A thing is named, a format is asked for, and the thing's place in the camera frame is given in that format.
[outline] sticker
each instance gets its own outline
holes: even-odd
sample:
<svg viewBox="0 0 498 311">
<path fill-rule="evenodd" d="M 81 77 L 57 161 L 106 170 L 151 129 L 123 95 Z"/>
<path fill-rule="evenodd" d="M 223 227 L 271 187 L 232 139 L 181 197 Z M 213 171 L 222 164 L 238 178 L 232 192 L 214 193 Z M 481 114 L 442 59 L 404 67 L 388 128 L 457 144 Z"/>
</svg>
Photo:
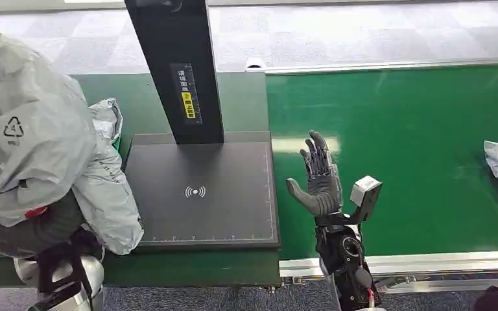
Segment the sticker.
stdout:
<svg viewBox="0 0 498 311">
<path fill-rule="evenodd" d="M 203 124 L 192 64 L 172 63 L 171 71 L 178 99 L 182 104 L 185 123 L 188 125 Z"/>
<path fill-rule="evenodd" d="M 192 94 L 190 92 L 182 92 L 182 102 L 184 103 L 184 111 L 188 119 L 195 119 L 194 104 L 192 103 Z"/>
</svg>

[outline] gray robotic hand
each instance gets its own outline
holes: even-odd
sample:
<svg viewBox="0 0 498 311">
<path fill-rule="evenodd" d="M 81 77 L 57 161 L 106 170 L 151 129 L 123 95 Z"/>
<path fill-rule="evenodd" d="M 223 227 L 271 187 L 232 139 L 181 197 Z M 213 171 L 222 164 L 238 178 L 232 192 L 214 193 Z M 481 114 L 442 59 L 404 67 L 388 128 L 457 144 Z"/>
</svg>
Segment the gray robotic hand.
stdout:
<svg viewBox="0 0 498 311">
<path fill-rule="evenodd" d="M 300 150 L 307 173 L 308 191 L 301 189 L 295 179 L 287 179 L 289 193 L 314 216 L 337 213 L 342 208 L 342 189 L 337 165 L 331 160 L 326 140 L 316 131 L 306 139 L 309 151 Z"/>
</svg>

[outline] robotic arm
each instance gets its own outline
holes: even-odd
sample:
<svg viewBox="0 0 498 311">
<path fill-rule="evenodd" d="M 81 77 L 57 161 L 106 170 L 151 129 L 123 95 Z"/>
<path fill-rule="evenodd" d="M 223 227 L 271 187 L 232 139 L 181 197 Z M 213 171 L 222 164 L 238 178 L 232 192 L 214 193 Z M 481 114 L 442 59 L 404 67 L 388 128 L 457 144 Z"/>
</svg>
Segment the robotic arm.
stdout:
<svg viewBox="0 0 498 311">
<path fill-rule="evenodd" d="M 103 310 L 101 252 L 94 235 L 79 229 L 68 242 L 29 259 L 14 259 L 19 278 L 38 289 L 39 301 L 28 311 Z"/>
<path fill-rule="evenodd" d="M 382 183 L 366 176 L 354 184 L 350 199 L 357 206 L 352 215 L 342 213 L 342 188 L 336 164 L 324 138 L 315 131 L 306 139 L 304 158 L 308 191 L 292 178 L 287 189 L 310 213 L 316 224 L 316 251 L 320 267 L 338 310 L 384 310 L 364 258 L 361 223 L 367 220 L 377 201 Z"/>
</svg>

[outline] recycling symbol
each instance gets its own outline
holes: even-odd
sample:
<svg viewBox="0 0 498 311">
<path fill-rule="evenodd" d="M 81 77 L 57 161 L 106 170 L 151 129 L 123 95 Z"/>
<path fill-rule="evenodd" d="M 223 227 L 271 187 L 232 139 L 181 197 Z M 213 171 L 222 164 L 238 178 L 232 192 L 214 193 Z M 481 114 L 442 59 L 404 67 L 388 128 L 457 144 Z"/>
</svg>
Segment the recycling symbol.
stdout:
<svg viewBox="0 0 498 311">
<path fill-rule="evenodd" d="M 20 125 L 20 120 L 17 117 L 10 118 L 10 121 L 5 125 L 5 130 L 3 135 L 7 137 L 23 137 L 24 130 L 22 130 L 22 125 Z"/>
</svg>

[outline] green table surface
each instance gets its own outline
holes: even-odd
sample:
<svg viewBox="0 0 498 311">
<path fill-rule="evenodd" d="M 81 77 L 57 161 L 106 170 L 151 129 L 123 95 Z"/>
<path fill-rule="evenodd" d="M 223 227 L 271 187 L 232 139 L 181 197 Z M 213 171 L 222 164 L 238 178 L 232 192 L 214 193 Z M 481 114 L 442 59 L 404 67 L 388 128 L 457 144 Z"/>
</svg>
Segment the green table surface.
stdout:
<svg viewBox="0 0 498 311">
<path fill-rule="evenodd" d="M 149 75 L 75 78 L 89 103 L 118 100 L 123 156 L 133 134 L 170 132 Z M 269 125 L 272 132 L 280 251 L 108 256 L 108 284 L 278 284 L 279 259 L 316 257 L 313 219 L 283 182 L 305 181 L 297 150 L 310 129 L 334 143 L 345 211 L 353 209 L 357 179 L 384 183 L 363 226 L 367 255 L 498 251 L 498 184 L 482 149 L 483 140 L 498 141 L 498 65 L 266 78 L 222 73 L 218 82 L 227 131 Z M 10 259 L 0 259 L 0 286 L 19 284 Z"/>
<path fill-rule="evenodd" d="M 367 255 L 498 251 L 498 65 L 267 76 L 273 145 L 319 130 L 336 142 L 345 213 L 355 181 L 383 182 L 362 226 Z M 315 257 L 313 219 L 283 180 L 305 182 L 296 150 L 274 150 L 281 259 Z"/>
</svg>

